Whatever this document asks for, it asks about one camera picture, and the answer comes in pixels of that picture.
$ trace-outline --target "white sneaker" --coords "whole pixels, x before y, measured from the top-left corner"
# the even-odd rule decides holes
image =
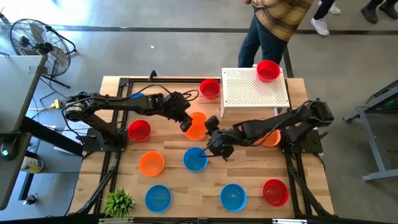
[[[340,15],[341,14],[341,10],[336,6],[336,3],[333,3],[331,5],[331,8],[329,9],[329,12],[332,13],[333,15]]]
[[[329,35],[329,30],[328,30],[328,24],[326,23],[326,20],[324,19],[311,19],[311,25],[313,28],[317,31],[319,35],[323,36],[328,36]]]

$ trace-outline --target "green plant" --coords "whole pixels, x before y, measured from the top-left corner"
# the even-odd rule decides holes
[[[108,192],[106,199],[105,214],[113,218],[124,218],[129,214],[129,208],[134,208],[135,201],[129,194],[124,193],[124,189],[115,192]]]

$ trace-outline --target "blue bowl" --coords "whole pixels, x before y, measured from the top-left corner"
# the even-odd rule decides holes
[[[145,205],[153,213],[166,211],[170,207],[171,201],[172,194],[164,185],[151,187],[145,195]]]
[[[225,185],[220,195],[221,204],[231,212],[238,212],[246,206],[246,192],[238,184]]]
[[[208,158],[200,157],[202,151],[199,147],[192,147],[185,152],[183,161],[188,170],[199,172],[207,166]]]
[[[137,94],[135,94],[134,96],[132,96],[132,97],[130,97],[130,98],[131,98],[131,99],[136,99],[136,98],[139,98],[139,97],[142,97],[142,96],[144,96],[143,93],[137,93]]]

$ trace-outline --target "gray floor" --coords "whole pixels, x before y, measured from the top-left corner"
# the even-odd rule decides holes
[[[378,24],[367,23],[359,12],[367,3],[365,0],[337,0],[337,3],[343,13],[327,16],[330,29],[398,30],[398,21],[380,12]],[[77,26],[247,28],[252,18],[251,8],[239,0],[14,0],[3,4],[6,5],[3,13],[11,22],[28,17],[48,24]],[[311,29],[309,20],[316,8],[314,4],[300,29]],[[14,54],[7,33],[0,23],[0,51]],[[73,88],[66,90],[53,85],[65,95],[98,91],[103,75],[148,75],[156,70],[159,75],[218,76],[222,67],[236,66],[245,36],[172,32],[63,31],[61,34],[74,41],[79,51],[72,58],[68,72],[59,77]],[[397,79],[396,40],[394,35],[327,38],[294,35],[289,42],[295,77],[304,78],[309,97],[325,100],[336,118],[326,129],[330,134],[323,139],[323,146],[333,206],[341,217],[394,223],[398,220],[398,179],[363,182],[362,175],[375,172],[376,163],[362,127],[357,122],[344,124],[340,119]],[[50,89],[41,83],[35,98],[47,93]],[[50,104],[58,97],[53,95],[44,103]],[[59,111],[42,113],[40,122],[63,125]],[[392,152],[392,158],[397,159],[396,152]],[[21,185],[19,177],[9,206],[0,212],[0,220],[63,215],[77,175],[76,172],[36,175],[30,193],[37,194],[40,203],[24,205],[24,214],[20,213],[21,202],[16,200]]]

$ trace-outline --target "wooden table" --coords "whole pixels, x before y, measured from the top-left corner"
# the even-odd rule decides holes
[[[100,93],[116,96],[120,78],[104,77]],[[307,100],[304,81],[301,78],[288,78],[287,83],[291,103],[295,108]],[[133,93],[146,85],[148,84],[135,83]],[[199,89],[198,83],[164,83],[162,85],[170,91],[179,92]],[[166,92],[159,87],[148,88],[144,91],[144,94],[160,92],[166,95]],[[261,113],[240,111],[236,112],[233,119],[220,119],[219,97],[208,100],[200,95],[191,104],[188,114],[200,111],[205,113],[208,118],[215,114],[219,117],[220,128],[231,128],[232,124],[247,119],[267,119],[274,115],[274,110],[271,109],[264,110]],[[112,111],[98,111],[98,115],[107,122],[111,121],[112,113]],[[126,192],[135,198],[136,209],[130,211],[130,216],[217,218],[290,218],[294,216],[290,193],[289,201],[282,207],[273,207],[262,197],[262,187],[269,179],[279,179],[289,187],[285,158],[278,147],[235,146],[235,151],[228,162],[220,157],[209,158],[205,170],[193,173],[185,168],[182,161],[183,154],[193,146],[205,147],[208,137],[203,141],[190,141],[181,132],[178,123],[167,121],[160,116],[149,117],[130,113],[127,125],[136,119],[147,120],[151,125],[152,134],[146,142],[129,141],[126,150],[122,153],[116,188],[123,187]],[[146,177],[138,169],[139,159],[148,151],[157,151],[164,157],[165,167],[156,177]],[[104,153],[96,152],[83,161],[71,212],[81,208],[97,187],[103,157]],[[303,154],[302,157],[308,188],[323,207],[328,212],[333,213],[322,163],[319,158],[312,154]],[[222,187],[230,183],[239,184],[248,195],[246,207],[237,213],[225,210],[220,202]],[[172,192],[170,208],[160,214],[150,212],[146,208],[144,200],[148,189],[156,184],[165,185]],[[298,186],[297,189],[300,208],[304,211],[302,192]]]

